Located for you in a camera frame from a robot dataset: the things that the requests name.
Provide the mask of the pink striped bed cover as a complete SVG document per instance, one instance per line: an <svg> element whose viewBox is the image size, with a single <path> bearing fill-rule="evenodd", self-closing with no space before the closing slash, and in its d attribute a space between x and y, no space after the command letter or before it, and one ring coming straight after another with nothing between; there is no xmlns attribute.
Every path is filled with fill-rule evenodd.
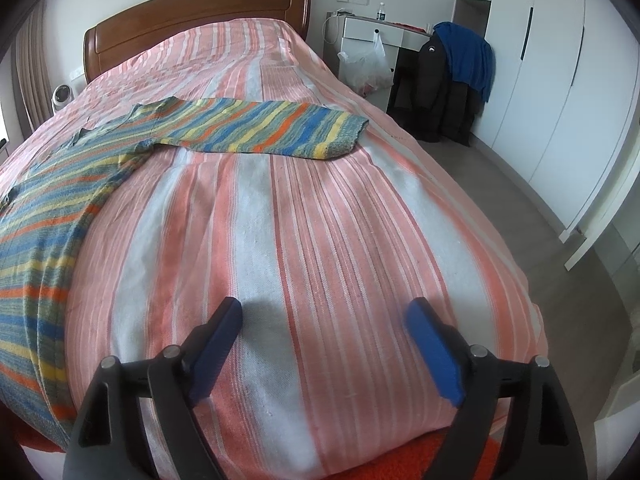
<svg viewBox="0 0 640 480"><path fill-rule="evenodd" d="M367 119L347 155L156 148L106 201L55 290L23 284L14 238L34 214L30 170L167 98L290 101ZM1 167L1 401L67 448L104 356L152 358L221 300L243 328L196 408L232 479L322 479L447 427L404 323L427 299L472 344L526 362L548 350L541 313L500 234L382 110L339 82L294 28L239 18L179 32L96 78Z"/></svg>

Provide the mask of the small white fan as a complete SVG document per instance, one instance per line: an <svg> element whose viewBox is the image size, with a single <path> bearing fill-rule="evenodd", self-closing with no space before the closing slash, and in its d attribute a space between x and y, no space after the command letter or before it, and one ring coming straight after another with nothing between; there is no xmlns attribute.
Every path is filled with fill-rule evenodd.
<svg viewBox="0 0 640 480"><path fill-rule="evenodd" d="M58 114L75 99L74 89L69 84L59 84L52 93L52 113Z"/></svg>

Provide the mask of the black chair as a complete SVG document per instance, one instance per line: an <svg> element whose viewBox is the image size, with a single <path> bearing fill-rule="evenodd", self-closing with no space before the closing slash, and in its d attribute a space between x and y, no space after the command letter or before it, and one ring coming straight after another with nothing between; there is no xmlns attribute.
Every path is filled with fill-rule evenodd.
<svg viewBox="0 0 640 480"><path fill-rule="evenodd" d="M468 146L479 111L478 93L452 79L439 36L432 35L420 50L399 51L386 113L416 140Z"/></svg>

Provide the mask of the blue garment on chair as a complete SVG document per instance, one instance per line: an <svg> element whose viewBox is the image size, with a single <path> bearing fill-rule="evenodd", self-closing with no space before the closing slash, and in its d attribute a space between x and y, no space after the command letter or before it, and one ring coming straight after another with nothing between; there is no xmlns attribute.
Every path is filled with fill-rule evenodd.
<svg viewBox="0 0 640 480"><path fill-rule="evenodd" d="M453 22L436 24L434 33L445 49L452 80L467 84L487 103L495 78L491 45L476 32Z"/></svg>

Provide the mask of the beige curtain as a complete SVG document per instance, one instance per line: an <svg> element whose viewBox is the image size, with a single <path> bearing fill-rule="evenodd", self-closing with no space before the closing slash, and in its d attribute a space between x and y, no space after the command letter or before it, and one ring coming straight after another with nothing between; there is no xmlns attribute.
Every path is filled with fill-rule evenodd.
<svg viewBox="0 0 640 480"><path fill-rule="evenodd" d="M12 84L18 123L28 138L52 115L52 87L43 36L44 0L24 21L12 46Z"/></svg>

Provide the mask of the white plastic bag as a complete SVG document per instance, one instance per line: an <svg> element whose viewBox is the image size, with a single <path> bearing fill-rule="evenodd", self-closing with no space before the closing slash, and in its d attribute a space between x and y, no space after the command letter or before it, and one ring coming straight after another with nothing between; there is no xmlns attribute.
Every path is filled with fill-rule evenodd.
<svg viewBox="0 0 640 480"><path fill-rule="evenodd" d="M393 72L388 64L380 31L375 29L370 47L360 54L337 53L341 62L344 84L360 96L389 89L393 85Z"/></svg>

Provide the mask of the plastic water bottle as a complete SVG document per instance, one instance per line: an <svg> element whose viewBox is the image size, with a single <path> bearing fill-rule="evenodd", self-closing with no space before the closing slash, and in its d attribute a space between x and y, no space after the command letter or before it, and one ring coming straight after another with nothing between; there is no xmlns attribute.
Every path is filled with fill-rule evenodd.
<svg viewBox="0 0 640 480"><path fill-rule="evenodd" d="M376 19L380 22L384 22L386 20L386 7L384 2L381 2L378 6L378 10L376 11Z"/></svg>

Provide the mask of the white desk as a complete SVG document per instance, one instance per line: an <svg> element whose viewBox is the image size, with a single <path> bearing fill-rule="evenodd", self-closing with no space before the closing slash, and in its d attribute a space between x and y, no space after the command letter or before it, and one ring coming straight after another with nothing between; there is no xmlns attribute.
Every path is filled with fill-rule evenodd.
<svg viewBox="0 0 640 480"><path fill-rule="evenodd" d="M396 70L401 50L418 52L431 38L423 29L392 22L380 22L347 11L329 13L323 24L322 58L335 76L342 78L341 62L337 53L360 54L372 44L373 32L380 31L386 58L392 72Z"/></svg>

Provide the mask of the wooden headboard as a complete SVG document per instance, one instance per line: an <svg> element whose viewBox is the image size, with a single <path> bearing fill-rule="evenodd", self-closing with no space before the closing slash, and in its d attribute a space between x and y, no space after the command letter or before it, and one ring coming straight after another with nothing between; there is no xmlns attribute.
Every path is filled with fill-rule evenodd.
<svg viewBox="0 0 640 480"><path fill-rule="evenodd" d="M235 18L275 18L307 36L311 0L148 0L85 32L87 82L190 28Z"/></svg>

